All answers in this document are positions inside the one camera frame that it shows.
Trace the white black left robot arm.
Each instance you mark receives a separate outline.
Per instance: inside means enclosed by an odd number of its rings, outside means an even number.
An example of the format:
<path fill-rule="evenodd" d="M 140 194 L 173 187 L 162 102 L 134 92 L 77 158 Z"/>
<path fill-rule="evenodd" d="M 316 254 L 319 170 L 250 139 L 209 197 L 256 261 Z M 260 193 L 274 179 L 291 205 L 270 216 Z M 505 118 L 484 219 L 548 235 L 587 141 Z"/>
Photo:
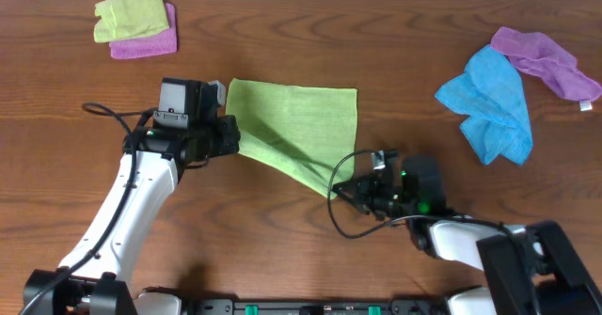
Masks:
<path fill-rule="evenodd" d="M 156 107 L 128 113 L 86 102 L 83 110 L 112 117 L 125 132 L 119 172 L 101 208 L 75 248 L 53 271 L 36 270 L 24 286 L 23 314 L 192 314 L 194 304 L 174 291 L 144 291 L 130 282 L 141 248 L 162 205 L 185 171 L 238 152 L 233 115 L 218 113 L 226 87 L 166 78 Z"/>

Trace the light green cloth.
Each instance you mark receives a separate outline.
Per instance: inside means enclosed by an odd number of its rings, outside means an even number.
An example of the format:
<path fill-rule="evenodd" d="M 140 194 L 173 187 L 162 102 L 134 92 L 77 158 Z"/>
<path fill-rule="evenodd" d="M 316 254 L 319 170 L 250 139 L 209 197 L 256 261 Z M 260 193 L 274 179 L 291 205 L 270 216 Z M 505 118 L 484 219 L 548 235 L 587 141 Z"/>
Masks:
<path fill-rule="evenodd" d="M 234 78 L 226 113 L 236 117 L 239 153 L 325 196 L 330 181 L 349 180 L 356 149 L 355 88 L 301 87 Z"/>

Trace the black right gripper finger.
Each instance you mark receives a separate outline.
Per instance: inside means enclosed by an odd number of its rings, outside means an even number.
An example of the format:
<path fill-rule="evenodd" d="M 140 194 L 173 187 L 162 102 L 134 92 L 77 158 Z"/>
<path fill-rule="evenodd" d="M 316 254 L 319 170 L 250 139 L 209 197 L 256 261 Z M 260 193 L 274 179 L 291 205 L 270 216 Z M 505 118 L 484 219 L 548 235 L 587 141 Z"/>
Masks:
<path fill-rule="evenodd" d="M 352 178 L 349 181 L 342 181 L 332 186 L 332 191 L 335 193 L 340 192 L 351 192 L 351 193 L 370 193 L 374 183 L 376 182 L 376 175 L 371 173 L 363 175 L 357 178 Z"/>
<path fill-rule="evenodd" d="M 340 192 L 335 193 L 339 198 L 346 201 L 359 213 L 370 214 L 372 211 L 369 208 L 370 195 L 369 193 L 351 193 L 351 192 Z"/>

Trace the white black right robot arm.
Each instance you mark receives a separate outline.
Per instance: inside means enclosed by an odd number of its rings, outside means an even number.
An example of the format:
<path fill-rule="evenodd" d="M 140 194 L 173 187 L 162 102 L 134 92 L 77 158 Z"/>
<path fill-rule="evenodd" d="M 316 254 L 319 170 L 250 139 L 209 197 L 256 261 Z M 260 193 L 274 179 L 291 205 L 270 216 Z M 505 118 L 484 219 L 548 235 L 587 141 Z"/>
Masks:
<path fill-rule="evenodd" d="M 367 153 L 372 171 L 330 180 L 326 196 L 373 215 L 375 230 L 404 223 L 414 246 L 432 258 L 482 271 L 486 287 L 449 297 L 447 313 L 600 313 L 601 292 L 558 223 L 522 226 L 470 217 L 448 206 L 435 158 Z"/>

